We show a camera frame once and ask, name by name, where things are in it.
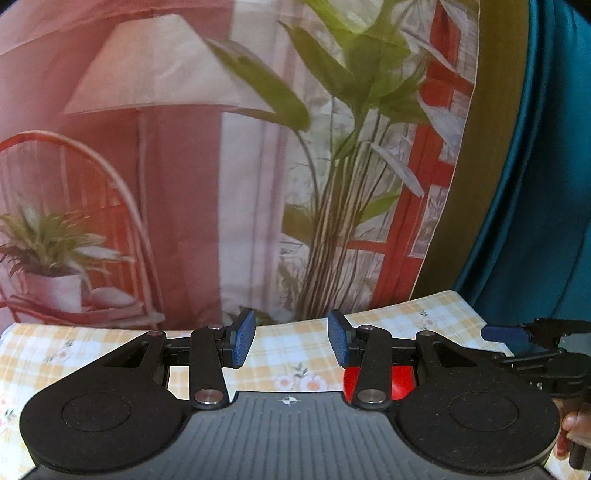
ribbed gray plate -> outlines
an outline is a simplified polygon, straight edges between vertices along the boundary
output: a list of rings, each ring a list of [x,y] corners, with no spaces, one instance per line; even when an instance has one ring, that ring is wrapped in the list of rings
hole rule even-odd
[[[38,468],[27,480],[76,475]],[[151,460],[96,480],[469,480],[432,465],[396,434],[385,415],[349,407],[341,393],[240,392],[219,411],[193,415]],[[541,467],[495,480],[547,480]]]

checkered tablecloth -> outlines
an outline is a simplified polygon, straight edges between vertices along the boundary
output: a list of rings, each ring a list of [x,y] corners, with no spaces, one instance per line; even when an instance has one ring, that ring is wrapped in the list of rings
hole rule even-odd
[[[348,316],[354,326],[370,323],[400,338],[433,330],[473,348],[509,353],[480,337],[484,321],[455,292]],[[37,391],[138,336],[139,331],[16,324],[0,340],[0,479],[17,480],[33,467],[18,431],[18,417]],[[167,332],[169,338],[189,332]],[[225,369],[230,397],[237,390],[341,390],[343,369],[333,355],[326,319],[258,327],[244,367]],[[188,368],[174,367],[169,389],[189,396]],[[568,462],[553,456],[547,468],[558,478],[583,480]]]

metal bolt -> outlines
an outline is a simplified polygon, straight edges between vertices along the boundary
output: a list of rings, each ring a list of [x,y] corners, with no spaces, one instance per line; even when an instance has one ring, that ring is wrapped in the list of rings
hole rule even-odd
[[[195,393],[194,398],[204,405],[213,405],[223,400],[223,393],[214,388],[204,388]]]
[[[357,394],[357,398],[363,403],[382,403],[384,400],[386,400],[386,394],[381,390],[377,390],[376,388],[367,388],[359,392]]]

teal curtain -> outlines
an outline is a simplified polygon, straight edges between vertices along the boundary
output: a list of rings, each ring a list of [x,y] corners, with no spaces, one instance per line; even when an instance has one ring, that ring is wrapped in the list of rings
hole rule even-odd
[[[530,1],[514,137],[456,290],[494,325],[591,320],[591,27],[564,0]]]

lampshade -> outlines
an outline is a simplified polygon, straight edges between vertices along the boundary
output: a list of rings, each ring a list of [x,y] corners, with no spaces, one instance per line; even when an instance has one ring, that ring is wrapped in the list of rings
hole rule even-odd
[[[182,16],[162,15],[119,24],[64,112],[193,103],[268,109],[226,72]]]

